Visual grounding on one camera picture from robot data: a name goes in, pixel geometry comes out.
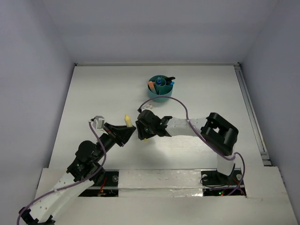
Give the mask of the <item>yellow highlighter body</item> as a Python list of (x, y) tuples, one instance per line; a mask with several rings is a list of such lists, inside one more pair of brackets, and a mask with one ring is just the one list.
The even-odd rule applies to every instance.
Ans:
[(126, 124), (126, 126), (127, 126), (128, 128), (130, 128), (130, 127), (133, 126), (132, 121), (131, 121), (131, 118), (130, 118), (127, 114), (125, 114), (124, 121), (125, 121), (125, 124)]

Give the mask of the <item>clear orange-tipped highlighter body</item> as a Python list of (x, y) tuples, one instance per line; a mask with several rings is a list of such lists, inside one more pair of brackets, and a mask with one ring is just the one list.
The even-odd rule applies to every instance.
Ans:
[(155, 86), (153, 84), (149, 85), (149, 87), (150, 87), (150, 90), (151, 90), (152, 93), (154, 93), (154, 94), (157, 93), (156, 89), (155, 89)]

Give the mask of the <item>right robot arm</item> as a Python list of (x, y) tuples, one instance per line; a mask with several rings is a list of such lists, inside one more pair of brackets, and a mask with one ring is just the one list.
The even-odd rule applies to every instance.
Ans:
[(138, 138), (149, 139), (154, 136), (197, 136), (217, 154), (216, 179), (226, 184), (233, 178), (234, 146), (239, 130), (221, 115), (211, 112), (200, 119), (179, 119), (172, 116), (162, 118), (150, 110), (142, 111), (136, 120)]

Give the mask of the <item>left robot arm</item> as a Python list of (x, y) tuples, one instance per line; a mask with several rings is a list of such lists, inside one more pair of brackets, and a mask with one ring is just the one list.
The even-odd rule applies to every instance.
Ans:
[(17, 222), (28, 225), (53, 225), (55, 220), (84, 190), (103, 182), (107, 152), (117, 144), (123, 147), (135, 132), (134, 126), (104, 124), (104, 133), (96, 136), (97, 142), (83, 141), (75, 159), (53, 188), (23, 207)]

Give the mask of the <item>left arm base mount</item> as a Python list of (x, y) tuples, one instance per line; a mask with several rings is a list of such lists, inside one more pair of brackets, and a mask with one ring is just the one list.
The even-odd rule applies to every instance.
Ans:
[(108, 170), (100, 183), (84, 190), (79, 197), (118, 197), (119, 170)]

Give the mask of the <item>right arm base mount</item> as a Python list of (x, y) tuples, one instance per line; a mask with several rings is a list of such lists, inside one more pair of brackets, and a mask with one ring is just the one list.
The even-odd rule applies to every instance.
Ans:
[(230, 175), (224, 175), (217, 170), (201, 171), (200, 184), (204, 196), (246, 196), (244, 185), (244, 167), (233, 167)]

